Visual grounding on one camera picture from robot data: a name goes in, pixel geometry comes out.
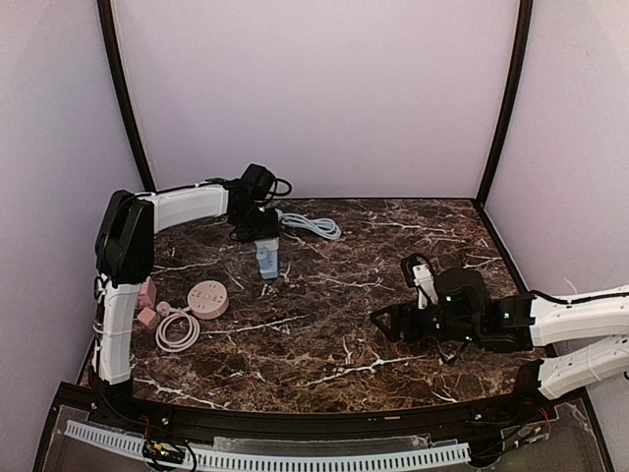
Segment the large pink cube adapter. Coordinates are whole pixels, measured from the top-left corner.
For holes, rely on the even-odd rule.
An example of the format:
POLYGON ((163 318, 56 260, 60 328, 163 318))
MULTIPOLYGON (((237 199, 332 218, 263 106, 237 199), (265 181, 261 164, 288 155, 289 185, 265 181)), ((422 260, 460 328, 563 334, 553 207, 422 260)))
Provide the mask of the large pink cube adapter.
POLYGON ((141 285, 141 289, 137 299, 137 308, 143 310, 144 308, 153 309, 155 307, 155 301, 157 297, 157 288, 149 276, 141 285))

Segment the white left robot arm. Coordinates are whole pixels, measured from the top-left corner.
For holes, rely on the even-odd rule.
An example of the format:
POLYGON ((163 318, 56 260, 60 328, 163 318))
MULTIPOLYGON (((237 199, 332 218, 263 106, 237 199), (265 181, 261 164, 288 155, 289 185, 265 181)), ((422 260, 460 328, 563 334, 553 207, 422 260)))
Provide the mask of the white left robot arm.
POLYGON ((96 348, 92 369, 106 385, 131 379, 132 324, 142 284, 151 274, 158 232, 189 221, 225 216, 232 239, 257 246, 264 279, 279 272, 279 219, 267 207, 277 178, 254 169, 234 180, 212 179, 160 193, 115 192, 101 223, 96 243, 94 297, 98 303, 93 329, 96 348))

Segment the left black frame post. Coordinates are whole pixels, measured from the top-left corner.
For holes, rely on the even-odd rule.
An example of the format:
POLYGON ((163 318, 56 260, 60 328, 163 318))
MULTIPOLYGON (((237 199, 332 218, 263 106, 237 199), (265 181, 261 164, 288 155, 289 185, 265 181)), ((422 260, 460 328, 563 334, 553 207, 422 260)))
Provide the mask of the left black frame post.
POLYGON ((143 146, 140 127, 124 71, 121 48, 114 20, 113 2, 110 0, 97 0, 96 6, 110 77, 132 158, 140 177, 143 190, 145 192, 155 192, 157 188, 143 146))

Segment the black frame post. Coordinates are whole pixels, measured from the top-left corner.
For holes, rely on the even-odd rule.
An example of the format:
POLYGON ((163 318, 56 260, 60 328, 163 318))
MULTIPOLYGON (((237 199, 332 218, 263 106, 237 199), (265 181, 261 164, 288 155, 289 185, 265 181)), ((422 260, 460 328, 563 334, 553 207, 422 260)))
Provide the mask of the black frame post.
POLYGON ((143 190, 145 192, 155 192, 157 188, 143 146, 140 127, 124 71, 121 48, 114 20, 113 2, 110 0, 97 0, 96 6, 110 77, 132 158, 140 177, 143 190))
POLYGON ((487 155, 486 166, 476 195, 476 202, 485 207, 498 169, 520 85, 529 39, 534 1, 519 2, 516 29, 507 71, 503 97, 487 155))

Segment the pink plug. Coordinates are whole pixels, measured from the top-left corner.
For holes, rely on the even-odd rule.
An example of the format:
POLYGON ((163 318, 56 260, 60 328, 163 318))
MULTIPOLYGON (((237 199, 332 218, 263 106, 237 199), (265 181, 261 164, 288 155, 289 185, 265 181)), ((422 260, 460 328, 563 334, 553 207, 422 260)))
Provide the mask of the pink plug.
POLYGON ((172 307, 168 302, 162 301, 155 306, 155 311, 160 317, 166 317, 172 313, 172 307))

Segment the small pink cube adapter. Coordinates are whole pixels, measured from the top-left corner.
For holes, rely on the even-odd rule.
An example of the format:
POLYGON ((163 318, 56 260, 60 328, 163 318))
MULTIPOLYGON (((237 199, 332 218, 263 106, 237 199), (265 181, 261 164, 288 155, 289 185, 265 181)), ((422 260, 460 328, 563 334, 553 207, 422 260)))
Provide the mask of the small pink cube adapter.
POLYGON ((137 315, 137 321, 147 327, 151 327, 158 323, 159 315, 150 307, 145 307, 140 310, 137 315))

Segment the small green circuit board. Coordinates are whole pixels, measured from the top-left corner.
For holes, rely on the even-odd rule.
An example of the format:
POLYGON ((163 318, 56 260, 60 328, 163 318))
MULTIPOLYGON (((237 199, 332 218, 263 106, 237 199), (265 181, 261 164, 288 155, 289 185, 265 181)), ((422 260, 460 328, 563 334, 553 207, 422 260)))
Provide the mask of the small green circuit board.
POLYGON ((186 452, 170 442, 145 441, 142 454, 144 458, 150 460, 171 463, 182 463, 186 458, 186 452))

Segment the right black frame post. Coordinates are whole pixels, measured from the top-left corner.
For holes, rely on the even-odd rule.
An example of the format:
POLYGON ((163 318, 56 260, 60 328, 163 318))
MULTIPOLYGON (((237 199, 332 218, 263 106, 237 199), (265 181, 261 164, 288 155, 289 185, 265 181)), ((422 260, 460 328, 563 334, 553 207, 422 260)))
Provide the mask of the right black frame post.
POLYGON ((529 39, 534 1, 519 2, 516 29, 507 71, 503 97, 487 155, 486 166, 476 195, 476 202, 485 207, 498 169, 520 85, 529 39))

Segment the blue power strip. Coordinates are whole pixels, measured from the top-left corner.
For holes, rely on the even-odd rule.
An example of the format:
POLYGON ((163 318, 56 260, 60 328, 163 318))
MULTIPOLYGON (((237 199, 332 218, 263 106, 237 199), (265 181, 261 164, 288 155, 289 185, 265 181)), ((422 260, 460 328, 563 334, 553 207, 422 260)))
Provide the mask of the blue power strip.
POLYGON ((260 276, 275 279, 279 275, 279 238, 267 238, 255 241, 256 257, 260 276))

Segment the pink round power socket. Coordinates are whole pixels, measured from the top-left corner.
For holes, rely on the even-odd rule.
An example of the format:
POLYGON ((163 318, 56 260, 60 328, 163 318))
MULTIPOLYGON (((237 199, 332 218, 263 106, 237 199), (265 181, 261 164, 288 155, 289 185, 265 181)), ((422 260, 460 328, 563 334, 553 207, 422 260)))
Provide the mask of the pink round power socket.
POLYGON ((229 296, 225 286, 215 280, 206 280, 195 285, 187 296, 192 314, 201 320, 214 320, 222 316, 229 307, 229 296))

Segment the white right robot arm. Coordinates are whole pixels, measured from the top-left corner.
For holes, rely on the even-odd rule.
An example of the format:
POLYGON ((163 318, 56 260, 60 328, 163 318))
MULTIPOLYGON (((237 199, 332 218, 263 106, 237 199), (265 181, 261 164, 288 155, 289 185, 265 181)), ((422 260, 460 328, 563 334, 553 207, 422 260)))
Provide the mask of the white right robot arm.
POLYGON ((427 265, 416 265, 405 277, 417 301, 370 315, 391 342, 432 338, 509 354, 591 339, 582 349, 539 362, 537 390, 547 399, 628 370, 627 286, 576 296, 531 291, 494 299, 483 276, 473 269, 452 268, 434 275, 427 265))

